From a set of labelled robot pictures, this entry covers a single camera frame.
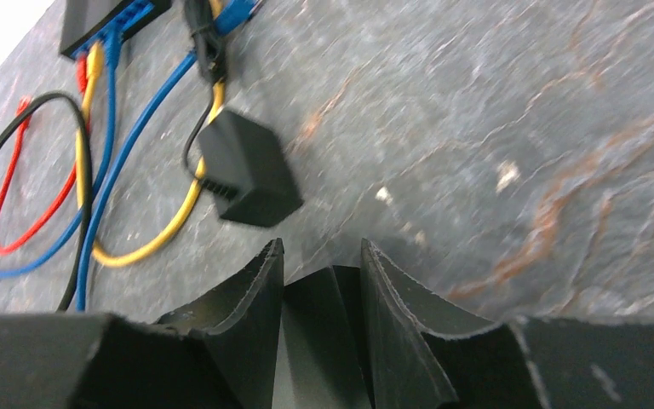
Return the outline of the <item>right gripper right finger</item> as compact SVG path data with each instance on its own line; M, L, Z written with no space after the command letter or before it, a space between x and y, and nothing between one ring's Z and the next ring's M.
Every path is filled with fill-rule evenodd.
M380 408L654 408L652 318L488 320L369 240L360 278Z

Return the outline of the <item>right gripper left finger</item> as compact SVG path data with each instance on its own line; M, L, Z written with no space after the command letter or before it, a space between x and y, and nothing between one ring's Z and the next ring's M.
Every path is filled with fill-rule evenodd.
M0 314L0 408L268 408L284 245L152 324Z

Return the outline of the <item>black power adapter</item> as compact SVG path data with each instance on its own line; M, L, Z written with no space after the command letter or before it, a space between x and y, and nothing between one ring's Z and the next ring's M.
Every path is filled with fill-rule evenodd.
M184 16L202 79L212 97L182 153L188 162L194 141L203 170L193 173L211 192L220 219L272 228L298 210L303 200L278 136L267 127L224 105L227 55L224 37L250 20L258 1L187 1Z

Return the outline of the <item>black network switch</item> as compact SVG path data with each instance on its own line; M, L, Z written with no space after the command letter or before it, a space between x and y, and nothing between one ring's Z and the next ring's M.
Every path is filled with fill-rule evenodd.
M60 55L76 60L97 41L116 32L122 41L167 12L170 0L68 0L63 15Z

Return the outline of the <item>black plate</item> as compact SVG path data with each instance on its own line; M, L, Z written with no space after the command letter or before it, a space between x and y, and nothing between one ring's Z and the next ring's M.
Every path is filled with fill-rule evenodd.
M374 405L359 269L329 266L289 282L272 407Z

